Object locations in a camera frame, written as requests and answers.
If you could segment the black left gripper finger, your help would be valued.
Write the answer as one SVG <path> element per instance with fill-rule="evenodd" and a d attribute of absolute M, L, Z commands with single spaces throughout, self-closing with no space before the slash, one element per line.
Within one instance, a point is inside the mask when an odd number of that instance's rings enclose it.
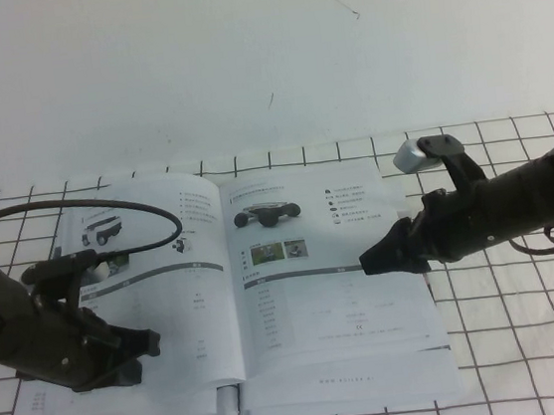
<path fill-rule="evenodd" d="M 95 382 L 96 389 L 111 387 L 129 387 L 141 383 L 142 364 L 136 360 L 128 360 L 110 372 L 102 374 Z"/>
<path fill-rule="evenodd" d="M 136 359 L 140 356 L 160 356 L 161 337 L 150 329 L 130 329 L 113 326 L 111 331 L 120 340 L 118 353 L 124 358 Z"/>

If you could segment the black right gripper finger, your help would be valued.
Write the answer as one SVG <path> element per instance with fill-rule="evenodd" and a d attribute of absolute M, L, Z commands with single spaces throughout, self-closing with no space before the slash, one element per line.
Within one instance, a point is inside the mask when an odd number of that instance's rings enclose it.
<path fill-rule="evenodd" d="M 360 265 L 366 275 L 386 273 L 426 274 L 430 272 L 427 260 L 410 257 L 400 249 L 369 249 L 360 256 Z"/>
<path fill-rule="evenodd" d="M 360 261 L 403 257 L 408 254 L 408 238 L 412 228 L 412 219 L 399 219 L 390 228 L 390 231 L 371 248 L 359 257 Z"/>

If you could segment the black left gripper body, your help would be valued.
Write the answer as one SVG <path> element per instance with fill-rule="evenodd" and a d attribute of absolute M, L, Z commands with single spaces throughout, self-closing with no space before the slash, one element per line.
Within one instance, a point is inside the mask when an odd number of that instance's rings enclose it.
<path fill-rule="evenodd" d="M 0 314 L 0 364 L 75 392 L 95 390 L 99 377 L 119 366 L 119 343 L 111 325 L 91 310 L 42 296 L 10 316 Z"/>

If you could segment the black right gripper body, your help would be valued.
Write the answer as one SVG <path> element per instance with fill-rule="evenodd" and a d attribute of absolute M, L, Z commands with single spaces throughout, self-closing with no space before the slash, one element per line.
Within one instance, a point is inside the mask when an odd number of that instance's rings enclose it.
<path fill-rule="evenodd" d="M 496 243 L 481 203 L 488 181 L 477 181 L 469 191 L 426 193 L 423 210 L 411 223 L 411 253 L 417 260 L 455 262 Z"/>

